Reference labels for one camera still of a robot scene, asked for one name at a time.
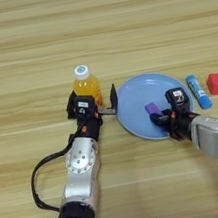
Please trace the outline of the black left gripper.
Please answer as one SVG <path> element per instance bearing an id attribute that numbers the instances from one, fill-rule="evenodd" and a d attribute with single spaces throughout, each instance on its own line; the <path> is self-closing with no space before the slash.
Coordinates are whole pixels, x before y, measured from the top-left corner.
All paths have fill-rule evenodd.
<path id="1" fill-rule="evenodd" d="M 83 113 L 75 112 L 74 109 L 74 100 L 76 94 L 74 91 L 69 96 L 67 102 L 67 116 L 68 119 L 75 119 L 77 121 L 77 130 L 74 133 L 74 138 L 90 138 L 94 141 L 99 139 L 100 128 L 103 123 L 103 115 L 113 116 L 116 114 L 118 109 L 118 96 L 116 94 L 115 85 L 111 85 L 110 91 L 110 101 L 111 108 L 98 108 L 94 107 L 93 109 L 85 110 Z"/>

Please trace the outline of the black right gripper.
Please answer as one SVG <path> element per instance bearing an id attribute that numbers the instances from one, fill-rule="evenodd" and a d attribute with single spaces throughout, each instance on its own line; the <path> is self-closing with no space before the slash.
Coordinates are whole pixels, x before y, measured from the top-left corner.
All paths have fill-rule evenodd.
<path id="1" fill-rule="evenodd" d="M 161 113 L 152 113 L 150 120 L 157 126 L 163 126 L 171 138 L 181 141 L 191 139 L 191 125 L 197 114 L 191 111 L 164 110 Z"/>

